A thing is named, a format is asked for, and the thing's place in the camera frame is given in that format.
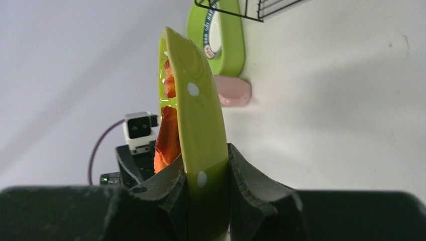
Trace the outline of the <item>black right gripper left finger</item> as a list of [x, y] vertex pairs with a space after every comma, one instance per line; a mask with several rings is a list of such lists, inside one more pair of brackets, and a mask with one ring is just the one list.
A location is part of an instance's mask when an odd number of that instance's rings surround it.
[[181, 158], [127, 189], [18, 186], [1, 192], [1, 240], [187, 240]]

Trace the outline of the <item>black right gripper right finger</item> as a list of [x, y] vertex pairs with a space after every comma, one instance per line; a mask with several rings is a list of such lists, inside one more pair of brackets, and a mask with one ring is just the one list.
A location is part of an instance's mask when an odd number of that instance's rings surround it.
[[425, 205], [410, 193], [298, 190], [228, 152], [231, 240], [425, 240]]

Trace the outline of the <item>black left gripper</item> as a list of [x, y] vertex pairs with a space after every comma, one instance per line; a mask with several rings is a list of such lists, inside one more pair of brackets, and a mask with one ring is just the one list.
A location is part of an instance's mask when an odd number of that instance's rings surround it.
[[142, 153], [134, 154], [128, 145], [116, 147], [119, 171], [100, 175], [100, 185], [122, 185], [133, 188], [154, 175], [155, 142], [142, 146]]

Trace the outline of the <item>green polka dot plate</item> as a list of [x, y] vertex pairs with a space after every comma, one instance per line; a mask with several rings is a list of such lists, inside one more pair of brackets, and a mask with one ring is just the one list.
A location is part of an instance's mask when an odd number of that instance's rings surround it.
[[176, 96], [159, 84], [159, 105], [177, 110], [188, 190], [188, 239], [226, 240], [230, 222], [229, 154], [216, 82], [203, 50], [170, 27], [159, 39], [159, 75], [164, 63], [174, 75]]

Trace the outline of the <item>pink cup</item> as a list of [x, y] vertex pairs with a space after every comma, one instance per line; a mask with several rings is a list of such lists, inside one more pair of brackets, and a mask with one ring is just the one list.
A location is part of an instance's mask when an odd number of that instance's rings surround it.
[[222, 107], [243, 107], [250, 102], [252, 88], [248, 82], [222, 75], [215, 75], [214, 80]]

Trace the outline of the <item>white plate with blue rim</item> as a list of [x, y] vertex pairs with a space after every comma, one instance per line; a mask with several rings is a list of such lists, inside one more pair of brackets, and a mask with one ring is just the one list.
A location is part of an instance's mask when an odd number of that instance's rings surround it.
[[222, 50], [222, 34], [220, 24], [220, 12], [216, 10], [218, 1], [207, 1], [208, 11], [203, 27], [203, 49], [208, 59], [215, 59]]

